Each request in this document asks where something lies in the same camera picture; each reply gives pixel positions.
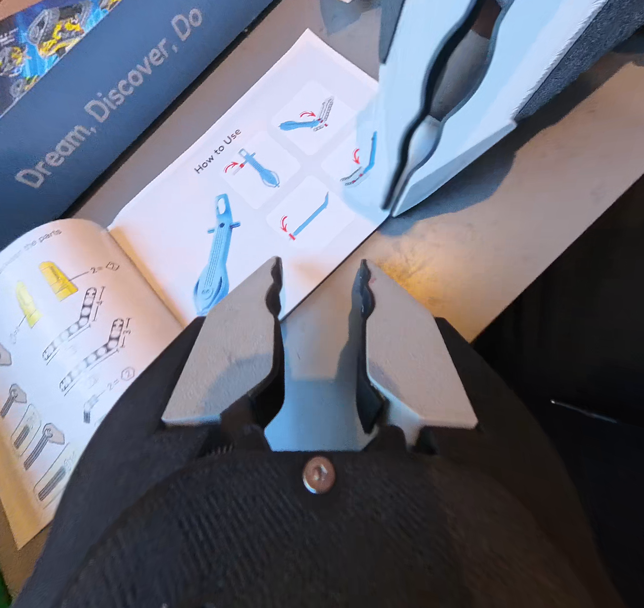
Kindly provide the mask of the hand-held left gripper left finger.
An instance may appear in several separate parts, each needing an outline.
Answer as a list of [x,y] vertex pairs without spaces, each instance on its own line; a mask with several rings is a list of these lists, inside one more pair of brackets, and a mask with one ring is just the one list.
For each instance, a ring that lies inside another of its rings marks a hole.
[[279,315],[283,264],[272,257],[205,316],[162,415],[168,426],[227,423],[241,410],[266,427],[285,399]]

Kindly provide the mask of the person's black garment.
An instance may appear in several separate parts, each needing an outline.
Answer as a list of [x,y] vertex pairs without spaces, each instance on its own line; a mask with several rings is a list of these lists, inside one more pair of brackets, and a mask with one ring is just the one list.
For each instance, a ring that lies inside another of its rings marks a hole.
[[643,606],[643,178],[474,341],[559,451],[602,559]]

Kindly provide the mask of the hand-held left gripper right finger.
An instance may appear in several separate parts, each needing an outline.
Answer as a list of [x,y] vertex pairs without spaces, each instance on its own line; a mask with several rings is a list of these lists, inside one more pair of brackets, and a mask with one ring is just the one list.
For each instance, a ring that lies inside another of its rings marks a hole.
[[393,425],[473,429],[478,419],[433,315],[369,260],[361,298],[356,384],[364,432]]

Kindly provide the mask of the grey desk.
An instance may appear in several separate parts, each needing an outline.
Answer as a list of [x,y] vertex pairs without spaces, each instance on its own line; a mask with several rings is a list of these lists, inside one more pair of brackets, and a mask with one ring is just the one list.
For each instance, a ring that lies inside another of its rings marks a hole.
[[[310,28],[377,72],[379,0],[279,0],[63,213],[109,224]],[[643,29],[624,39],[434,195],[386,223],[283,325],[286,404],[274,448],[358,443],[350,288],[375,261],[475,339],[643,174]]]

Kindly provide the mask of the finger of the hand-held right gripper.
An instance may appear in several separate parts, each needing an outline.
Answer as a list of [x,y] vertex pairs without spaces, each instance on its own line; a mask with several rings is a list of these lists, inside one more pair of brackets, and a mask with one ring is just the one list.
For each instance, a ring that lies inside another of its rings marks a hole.
[[379,206],[393,212],[415,131],[429,115],[439,76],[482,0],[382,0],[376,170]]
[[511,132],[520,109],[608,0],[482,0],[415,131],[397,217]]

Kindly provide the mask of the blue robot kit box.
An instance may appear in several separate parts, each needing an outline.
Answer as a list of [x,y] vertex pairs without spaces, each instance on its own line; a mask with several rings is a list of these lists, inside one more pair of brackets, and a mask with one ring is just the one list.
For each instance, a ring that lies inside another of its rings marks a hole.
[[281,0],[125,0],[1,117],[1,248],[94,196]]

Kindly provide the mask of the printed instruction booklet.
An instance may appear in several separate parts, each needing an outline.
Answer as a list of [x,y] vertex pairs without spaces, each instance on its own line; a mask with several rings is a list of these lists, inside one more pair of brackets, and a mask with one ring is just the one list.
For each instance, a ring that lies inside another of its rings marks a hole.
[[386,218],[359,113],[377,82],[307,30],[103,228],[65,219],[1,252],[1,513],[15,547],[52,520],[82,451],[196,317],[279,256],[284,318]]

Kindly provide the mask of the blue printed leaflet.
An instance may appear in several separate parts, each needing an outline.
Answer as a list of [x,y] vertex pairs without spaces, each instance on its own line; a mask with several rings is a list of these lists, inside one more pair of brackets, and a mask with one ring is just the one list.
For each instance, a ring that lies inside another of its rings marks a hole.
[[1,20],[4,115],[123,0],[42,0]]

